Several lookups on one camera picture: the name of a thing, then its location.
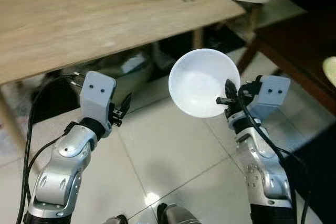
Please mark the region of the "light wooden table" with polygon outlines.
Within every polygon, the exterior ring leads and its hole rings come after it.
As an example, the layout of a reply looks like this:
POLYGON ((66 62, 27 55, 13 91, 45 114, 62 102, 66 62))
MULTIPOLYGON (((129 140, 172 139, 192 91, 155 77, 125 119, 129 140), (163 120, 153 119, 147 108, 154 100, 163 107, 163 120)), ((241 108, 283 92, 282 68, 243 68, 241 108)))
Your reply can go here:
POLYGON ((0 0, 0 87, 243 12, 231 0, 0 0))

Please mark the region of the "robot left leg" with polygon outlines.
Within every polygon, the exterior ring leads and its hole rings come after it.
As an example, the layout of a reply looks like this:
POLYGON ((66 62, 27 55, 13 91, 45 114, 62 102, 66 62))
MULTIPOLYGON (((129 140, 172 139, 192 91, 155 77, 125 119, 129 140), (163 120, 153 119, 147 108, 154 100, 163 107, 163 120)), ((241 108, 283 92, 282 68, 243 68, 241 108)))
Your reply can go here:
POLYGON ((128 219, 125 215, 117 215, 106 219, 103 224, 128 224, 128 219))

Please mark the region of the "robot right leg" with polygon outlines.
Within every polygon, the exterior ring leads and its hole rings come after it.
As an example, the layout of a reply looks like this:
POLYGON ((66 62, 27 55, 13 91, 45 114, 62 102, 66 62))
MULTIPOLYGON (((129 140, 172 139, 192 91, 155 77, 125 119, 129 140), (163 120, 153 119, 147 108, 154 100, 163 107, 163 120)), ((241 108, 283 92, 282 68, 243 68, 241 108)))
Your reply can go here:
POLYGON ((189 210, 176 204, 158 205, 158 224, 202 224, 189 210))

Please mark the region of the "robot leg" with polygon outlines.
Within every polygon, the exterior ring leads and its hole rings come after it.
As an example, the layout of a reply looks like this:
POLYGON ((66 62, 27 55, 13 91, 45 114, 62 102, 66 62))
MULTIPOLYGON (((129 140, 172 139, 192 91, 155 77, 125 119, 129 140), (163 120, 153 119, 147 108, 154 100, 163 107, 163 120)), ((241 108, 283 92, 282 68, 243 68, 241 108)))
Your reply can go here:
POLYGON ((106 219, 103 224, 128 224, 128 219, 125 215, 117 215, 106 219))
POLYGON ((176 204, 158 205, 158 224, 202 224, 189 210, 176 204))

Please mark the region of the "dark wooden table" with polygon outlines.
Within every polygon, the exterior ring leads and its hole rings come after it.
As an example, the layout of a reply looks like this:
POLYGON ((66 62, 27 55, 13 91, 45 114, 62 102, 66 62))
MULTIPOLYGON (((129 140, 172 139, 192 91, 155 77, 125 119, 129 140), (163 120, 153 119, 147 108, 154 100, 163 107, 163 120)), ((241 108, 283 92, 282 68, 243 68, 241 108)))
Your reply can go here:
POLYGON ((332 11, 303 13, 255 30, 255 38, 237 63, 243 74, 257 52, 301 85, 335 114, 336 92, 322 64, 335 55, 336 15, 332 11))

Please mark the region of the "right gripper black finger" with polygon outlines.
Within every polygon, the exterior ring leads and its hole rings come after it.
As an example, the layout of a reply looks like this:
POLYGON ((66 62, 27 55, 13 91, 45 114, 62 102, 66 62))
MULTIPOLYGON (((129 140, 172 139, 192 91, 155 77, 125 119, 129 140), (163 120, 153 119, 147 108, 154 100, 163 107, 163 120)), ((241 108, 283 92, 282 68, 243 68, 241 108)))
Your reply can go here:
POLYGON ((216 98, 216 104, 236 105, 238 103, 238 90, 231 79, 225 82, 225 94, 216 98))

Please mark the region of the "white bowl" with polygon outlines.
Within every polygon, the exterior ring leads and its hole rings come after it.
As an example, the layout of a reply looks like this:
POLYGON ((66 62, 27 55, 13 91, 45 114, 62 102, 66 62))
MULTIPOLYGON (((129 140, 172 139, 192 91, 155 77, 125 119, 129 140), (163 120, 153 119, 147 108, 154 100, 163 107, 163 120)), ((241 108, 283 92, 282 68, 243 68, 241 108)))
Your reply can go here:
POLYGON ((175 106, 190 116, 211 118, 225 113, 226 81, 240 87, 240 73, 226 54, 215 49, 195 49, 171 68, 168 87, 175 106))

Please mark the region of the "yellow plate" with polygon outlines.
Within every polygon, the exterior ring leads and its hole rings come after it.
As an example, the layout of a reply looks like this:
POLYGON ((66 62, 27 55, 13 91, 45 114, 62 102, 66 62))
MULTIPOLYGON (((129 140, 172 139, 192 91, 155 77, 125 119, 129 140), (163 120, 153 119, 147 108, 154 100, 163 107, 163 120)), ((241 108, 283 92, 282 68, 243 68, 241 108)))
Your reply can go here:
POLYGON ((322 70, 327 80, 335 87, 336 86, 336 57, 324 59, 324 61, 322 61, 322 70))

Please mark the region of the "black floor mat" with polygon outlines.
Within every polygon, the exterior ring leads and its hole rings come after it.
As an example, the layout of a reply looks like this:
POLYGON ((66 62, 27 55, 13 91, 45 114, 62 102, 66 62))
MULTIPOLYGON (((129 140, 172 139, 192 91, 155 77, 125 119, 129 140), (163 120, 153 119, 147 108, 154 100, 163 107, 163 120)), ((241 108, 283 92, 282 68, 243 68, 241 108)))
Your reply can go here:
POLYGON ((319 135, 313 137, 305 145, 293 151, 309 169, 309 176, 303 172, 302 166, 289 161, 288 176, 292 179, 297 193, 306 198, 311 191, 309 212, 306 224, 335 224, 333 186, 335 176, 335 161, 331 157, 335 151, 336 132, 334 125, 319 135))

